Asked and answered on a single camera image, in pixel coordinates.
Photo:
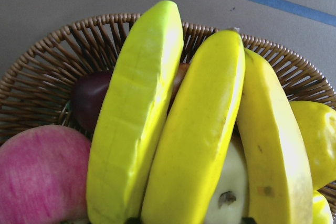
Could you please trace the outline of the brown wicker basket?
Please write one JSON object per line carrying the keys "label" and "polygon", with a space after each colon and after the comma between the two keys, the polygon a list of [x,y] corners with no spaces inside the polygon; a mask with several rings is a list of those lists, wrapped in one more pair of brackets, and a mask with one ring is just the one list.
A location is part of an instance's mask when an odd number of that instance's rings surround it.
{"label": "brown wicker basket", "polygon": [[[50,34],[23,54],[1,80],[1,146],[23,131],[46,125],[76,130],[92,145],[95,129],[92,133],[88,132],[74,118],[70,106],[72,89],[80,77],[94,72],[114,71],[130,29],[140,17],[117,15],[75,23]],[[222,31],[189,24],[182,24],[182,28],[183,49],[179,64],[191,64],[199,46],[209,36]],[[244,55],[245,50],[251,50],[272,66],[289,104],[291,101],[312,101],[334,109],[335,91],[306,61],[275,44],[255,44],[247,37],[241,39]],[[169,103],[164,124],[171,106]],[[143,223],[142,205],[139,215],[125,223]]]}

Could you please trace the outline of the pink red apple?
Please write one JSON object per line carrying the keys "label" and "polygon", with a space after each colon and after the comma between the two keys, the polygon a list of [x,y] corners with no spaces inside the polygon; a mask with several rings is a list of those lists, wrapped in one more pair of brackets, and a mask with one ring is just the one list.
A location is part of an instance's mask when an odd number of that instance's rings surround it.
{"label": "pink red apple", "polygon": [[90,141],[59,125],[23,131],[1,146],[1,223],[59,223],[87,216]]}

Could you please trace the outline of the orange apple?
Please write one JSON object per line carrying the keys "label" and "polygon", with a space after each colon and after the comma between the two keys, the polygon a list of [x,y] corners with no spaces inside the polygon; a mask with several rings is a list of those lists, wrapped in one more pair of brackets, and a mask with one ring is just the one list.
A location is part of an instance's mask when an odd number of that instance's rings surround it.
{"label": "orange apple", "polygon": [[188,71],[190,64],[189,63],[181,63],[179,64],[177,74],[175,76],[174,82],[173,82],[173,89],[172,89],[172,96],[170,100],[170,104],[173,103],[176,94],[180,88],[180,85],[186,75],[186,72]]}

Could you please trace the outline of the yellow lemon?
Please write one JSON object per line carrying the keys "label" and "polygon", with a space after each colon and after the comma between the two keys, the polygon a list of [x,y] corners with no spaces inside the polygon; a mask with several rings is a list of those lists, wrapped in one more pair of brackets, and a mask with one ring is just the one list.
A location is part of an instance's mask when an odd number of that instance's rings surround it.
{"label": "yellow lemon", "polygon": [[291,101],[307,151],[313,188],[335,181],[335,110],[312,101]]}

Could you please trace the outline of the pale yellow apple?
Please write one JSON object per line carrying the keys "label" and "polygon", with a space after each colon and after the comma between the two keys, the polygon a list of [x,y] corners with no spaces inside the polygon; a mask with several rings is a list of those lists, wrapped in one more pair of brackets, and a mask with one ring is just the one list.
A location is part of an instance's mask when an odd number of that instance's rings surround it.
{"label": "pale yellow apple", "polygon": [[248,212],[248,175],[240,137],[232,134],[205,223],[241,223]]}

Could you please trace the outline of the yellow-green banana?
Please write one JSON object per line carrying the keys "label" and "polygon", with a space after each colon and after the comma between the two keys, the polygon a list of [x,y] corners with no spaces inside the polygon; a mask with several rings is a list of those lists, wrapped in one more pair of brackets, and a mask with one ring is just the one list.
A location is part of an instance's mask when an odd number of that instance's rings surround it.
{"label": "yellow-green banana", "polygon": [[139,215],[182,49],[173,1],[158,2],[130,29],[92,138],[86,187],[92,223]]}

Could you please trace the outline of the yellow mango fruit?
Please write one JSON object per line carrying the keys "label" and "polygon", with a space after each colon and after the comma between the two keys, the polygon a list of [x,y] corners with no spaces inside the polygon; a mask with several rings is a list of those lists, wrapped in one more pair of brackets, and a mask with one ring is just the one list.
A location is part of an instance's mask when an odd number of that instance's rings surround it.
{"label": "yellow mango fruit", "polygon": [[313,224],[333,224],[329,203],[325,196],[315,190],[313,192]]}

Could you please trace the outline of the yellow banana with stem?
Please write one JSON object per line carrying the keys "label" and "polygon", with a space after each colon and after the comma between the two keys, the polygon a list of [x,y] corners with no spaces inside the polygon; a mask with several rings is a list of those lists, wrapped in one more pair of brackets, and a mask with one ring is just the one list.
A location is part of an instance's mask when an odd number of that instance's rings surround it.
{"label": "yellow banana with stem", "polygon": [[257,223],[312,223],[307,152],[287,96],[272,66],[245,50],[237,124],[248,179],[248,215]]}

